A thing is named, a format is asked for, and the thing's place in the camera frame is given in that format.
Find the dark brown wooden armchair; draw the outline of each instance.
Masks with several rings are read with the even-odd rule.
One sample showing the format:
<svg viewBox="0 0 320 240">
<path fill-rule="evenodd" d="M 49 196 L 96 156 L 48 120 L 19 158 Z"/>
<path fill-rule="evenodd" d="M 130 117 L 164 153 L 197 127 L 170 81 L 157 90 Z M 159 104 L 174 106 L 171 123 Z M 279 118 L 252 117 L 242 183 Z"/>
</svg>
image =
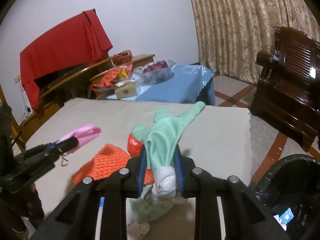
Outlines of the dark brown wooden armchair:
<svg viewBox="0 0 320 240">
<path fill-rule="evenodd" d="M 251 113 L 308 152 L 320 132 L 320 44 L 293 28 L 275 27 L 275 51 L 260 51 L 257 64 L 263 70 Z"/>
</svg>

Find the white wall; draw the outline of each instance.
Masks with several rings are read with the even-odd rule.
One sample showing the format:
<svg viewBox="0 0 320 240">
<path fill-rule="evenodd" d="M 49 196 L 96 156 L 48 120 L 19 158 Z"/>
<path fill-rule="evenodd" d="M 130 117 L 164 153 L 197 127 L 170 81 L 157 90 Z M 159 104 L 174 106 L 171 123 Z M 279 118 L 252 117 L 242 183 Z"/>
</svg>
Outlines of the white wall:
<svg viewBox="0 0 320 240">
<path fill-rule="evenodd" d="M 130 49 L 177 64 L 198 62 L 190 0 L 17 0 L 0 26 L 0 84 L 17 122 L 24 113 L 19 53 L 60 22 L 95 8 L 110 38 L 110 54 Z"/>
</svg>

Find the blue tablecloth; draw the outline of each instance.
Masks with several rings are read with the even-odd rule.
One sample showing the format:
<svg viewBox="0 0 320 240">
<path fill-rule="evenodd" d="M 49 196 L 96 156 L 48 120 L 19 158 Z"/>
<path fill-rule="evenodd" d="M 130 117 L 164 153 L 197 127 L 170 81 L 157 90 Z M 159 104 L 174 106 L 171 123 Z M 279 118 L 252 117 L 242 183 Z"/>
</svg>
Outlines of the blue tablecloth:
<svg viewBox="0 0 320 240">
<path fill-rule="evenodd" d="M 202 91 L 208 105 L 214 106 L 213 72 L 201 65 L 177 65 L 172 70 L 174 77 L 166 82 L 151 86 L 136 101 L 167 103 L 195 103 Z"/>
</svg>

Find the blue table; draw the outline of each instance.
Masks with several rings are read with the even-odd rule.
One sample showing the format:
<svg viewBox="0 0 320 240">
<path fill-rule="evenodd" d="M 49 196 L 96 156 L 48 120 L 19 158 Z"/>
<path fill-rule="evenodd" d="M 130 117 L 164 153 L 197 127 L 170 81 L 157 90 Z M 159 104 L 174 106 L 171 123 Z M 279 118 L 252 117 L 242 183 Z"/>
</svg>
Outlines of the blue table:
<svg viewBox="0 0 320 240">
<path fill-rule="evenodd" d="M 214 106 L 213 72 L 211 70 L 201 65 L 177 65 L 172 71 L 173 78 L 160 84 L 141 86 L 138 96 L 122 100 L 191 104 L 203 101 L 207 105 Z M 116 99 L 116 96 L 102 94 L 98 99 Z"/>
</svg>

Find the orange foam net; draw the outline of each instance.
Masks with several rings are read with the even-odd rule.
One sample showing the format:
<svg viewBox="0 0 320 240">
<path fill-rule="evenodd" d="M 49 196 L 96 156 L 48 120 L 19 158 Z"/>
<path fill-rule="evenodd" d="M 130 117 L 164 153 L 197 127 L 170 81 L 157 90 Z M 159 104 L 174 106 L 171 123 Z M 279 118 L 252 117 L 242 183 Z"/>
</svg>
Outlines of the orange foam net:
<svg viewBox="0 0 320 240">
<path fill-rule="evenodd" d="M 121 148 L 112 144 L 106 144 L 90 161 L 83 165 L 79 171 L 72 175 L 74 185 L 89 176 L 93 179 L 109 177 L 115 171 L 124 168 L 131 157 Z M 153 173 L 146 169 L 144 184 L 153 184 Z"/>
</svg>

